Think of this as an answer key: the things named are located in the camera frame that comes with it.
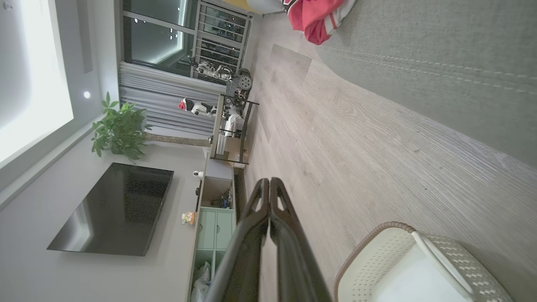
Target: sliding glass door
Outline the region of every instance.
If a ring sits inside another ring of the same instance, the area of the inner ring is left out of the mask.
[[[237,72],[250,18],[201,0],[124,0],[124,61],[223,84],[190,66],[209,61]]]

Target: green leaves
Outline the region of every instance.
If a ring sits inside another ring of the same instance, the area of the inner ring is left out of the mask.
[[[110,93],[106,93],[106,100],[102,101],[105,117],[92,124],[95,135],[91,139],[93,146],[91,152],[102,156],[102,151],[110,150],[113,154],[123,154],[134,162],[142,158],[144,153],[140,150],[145,146],[141,127],[145,116],[145,109],[134,109],[135,103],[124,103],[120,110],[116,110],[118,101],[110,102]]]

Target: toy figure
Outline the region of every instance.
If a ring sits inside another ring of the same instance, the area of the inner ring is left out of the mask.
[[[202,102],[194,102],[191,99],[184,98],[181,103],[179,103],[179,108],[185,111],[191,111],[197,116],[206,116],[210,118],[216,118],[216,106],[207,105]]]
[[[190,58],[190,64],[199,74],[217,78],[222,81],[231,81],[233,71],[225,65],[215,67],[214,64],[209,61],[196,63],[193,58]]]
[[[193,225],[194,221],[196,221],[196,212],[186,212],[183,214],[182,219],[183,221],[181,222],[181,224],[185,224],[188,222],[189,224]]]

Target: woven basket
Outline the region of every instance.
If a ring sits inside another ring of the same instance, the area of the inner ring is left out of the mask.
[[[412,269],[418,254],[429,270]],[[362,240],[337,275],[335,299],[376,302],[391,295],[388,300],[406,301],[405,286],[412,282],[414,287],[407,289],[415,302],[453,301],[449,293],[460,301],[512,302],[492,274],[456,241],[400,222],[384,223]]]

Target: wooden floor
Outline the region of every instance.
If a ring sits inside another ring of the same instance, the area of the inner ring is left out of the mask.
[[[329,289],[376,225],[448,235],[515,301],[537,301],[537,170],[338,78],[285,15],[264,18],[250,99],[250,194],[286,184]],[[277,301],[275,246],[260,295]]]

